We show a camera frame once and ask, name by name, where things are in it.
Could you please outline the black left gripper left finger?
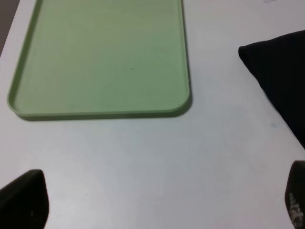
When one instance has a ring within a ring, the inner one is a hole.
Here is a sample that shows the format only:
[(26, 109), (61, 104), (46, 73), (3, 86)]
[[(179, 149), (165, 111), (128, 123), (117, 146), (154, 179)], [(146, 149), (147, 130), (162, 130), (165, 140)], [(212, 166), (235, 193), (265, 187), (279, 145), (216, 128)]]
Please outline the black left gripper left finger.
[(2, 229), (43, 229), (49, 198), (42, 170), (32, 169), (0, 189)]

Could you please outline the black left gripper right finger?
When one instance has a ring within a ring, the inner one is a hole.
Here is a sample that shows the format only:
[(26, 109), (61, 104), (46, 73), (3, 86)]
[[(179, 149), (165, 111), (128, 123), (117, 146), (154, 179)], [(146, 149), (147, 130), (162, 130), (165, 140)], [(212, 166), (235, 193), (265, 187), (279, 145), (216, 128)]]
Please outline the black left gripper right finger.
[(305, 162), (295, 161), (285, 190), (285, 205), (295, 229), (305, 228)]

